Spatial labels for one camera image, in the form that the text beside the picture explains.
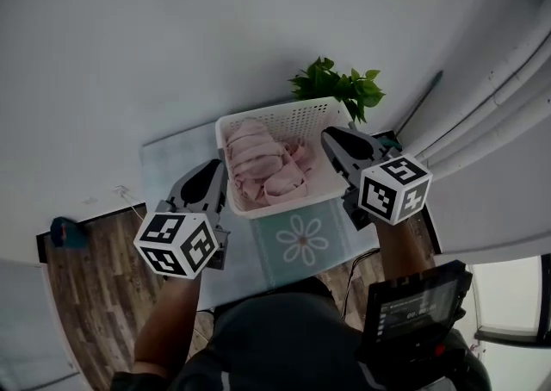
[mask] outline white pipe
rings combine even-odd
[[[551,90],[547,89],[459,152],[431,166],[434,179],[446,177],[480,160],[513,141],[549,115],[551,115]]]
[[[421,152],[418,159],[420,161],[425,161],[482,122],[488,115],[499,108],[500,105],[505,103],[510,96],[519,90],[549,58],[551,58],[551,35],[548,35],[547,39],[530,60],[515,74],[509,77],[501,88],[495,91],[475,111],[467,116],[467,118],[463,119],[459,125]]]
[[[551,0],[545,0],[534,29],[523,42],[516,45],[507,54],[505,61],[496,65],[469,96],[465,96],[465,104],[459,111],[436,121],[431,129],[407,146],[405,152],[425,161],[491,114],[548,59],[551,49],[548,38],[550,33]]]

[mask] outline green plant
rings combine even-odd
[[[291,82],[295,89],[297,100],[310,100],[321,97],[335,97],[344,102],[352,119],[365,122],[365,108],[377,106],[385,96],[381,89],[373,82],[379,74],[378,70],[369,70],[365,76],[352,68],[350,76],[339,75],[332,71],[335,65],[331,59],[318,58],[308,66],[306,71],[300,70],[304,76],[295,76]]]

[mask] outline pink cloth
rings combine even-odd
[[[305,174],[313,168],[313,156],[303,140],[277,143],[262,122],[245,119],[228,139],[227,150],[245,198],[266,205],[307,195]]]

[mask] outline flower pattern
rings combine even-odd
[[[305,265],[314,265],[316,255],[313,249],[325,250],[329,246],[327,239],[315,236],[321,229],[321,220],[314,218],[304,228],[302,218],[294,214],[291,216],[290,223],[292,232],[281,230],[275,236],[280,243],[288,245],[287,250],[283,253],[283,260],[286,263],[291,263],[300,254]]]

